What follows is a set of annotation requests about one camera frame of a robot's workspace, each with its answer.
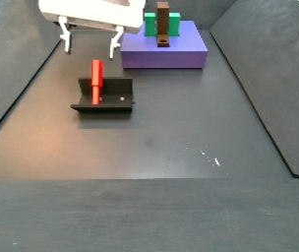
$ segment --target purple platform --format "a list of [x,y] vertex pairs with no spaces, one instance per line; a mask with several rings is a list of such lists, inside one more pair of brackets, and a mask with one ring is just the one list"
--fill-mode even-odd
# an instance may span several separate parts
[[180,22],[180,36],[169,36],[171,47],[157,47],[156,37],[125,33],[121,43],[123,68],[203,68],[207,47],[193,21]]

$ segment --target black stand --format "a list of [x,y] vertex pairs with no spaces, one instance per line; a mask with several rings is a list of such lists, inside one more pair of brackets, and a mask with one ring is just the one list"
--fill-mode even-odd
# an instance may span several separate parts
[[101,102],[92,105],[92,86],[89,78],[80,78],[81,99],[70,107],[81,113],[132,111],[133,92],[132,79],[109,77],[102,78]]

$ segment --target red stick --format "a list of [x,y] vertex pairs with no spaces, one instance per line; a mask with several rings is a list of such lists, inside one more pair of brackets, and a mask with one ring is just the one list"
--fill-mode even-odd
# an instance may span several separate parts
[[102,61],[92,61],[92,105],[100,104],[100,88],[102,86]]

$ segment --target green block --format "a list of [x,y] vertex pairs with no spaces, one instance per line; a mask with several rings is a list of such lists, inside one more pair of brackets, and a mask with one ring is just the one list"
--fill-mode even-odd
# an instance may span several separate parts
[[181,15],[180,13],[169,13],[169,29],[168,29],[168,36],[179,36],[179,29],[180,29],[180,20]]
[[156,36],[156,14],[144,14],[144,35]]

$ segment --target gray surface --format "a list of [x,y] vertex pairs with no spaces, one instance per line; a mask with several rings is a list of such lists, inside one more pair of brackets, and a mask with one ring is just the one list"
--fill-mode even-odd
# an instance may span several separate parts
[[0,181],[2,251],[299,251],[299,181]]
[[56,43],[37,0],[0,0],[0,119],[28,85]]
[[[148,0],[145,12],[156,12],[156,2]],[[199,29],[208,30],[236,0],[169,0],[168,2],[171,12],[181,13],[183,20],[193,20]]]
[[211,33],[299,175],[299,2],[239,0]]
[[[0,178],[290,177],[207,31],[204,70],[127,70],[108,60],[111,34],[77,31],[60,44],[0,127]],[[77,78],[90,60],[133,79],[129,116],[78,116]]]

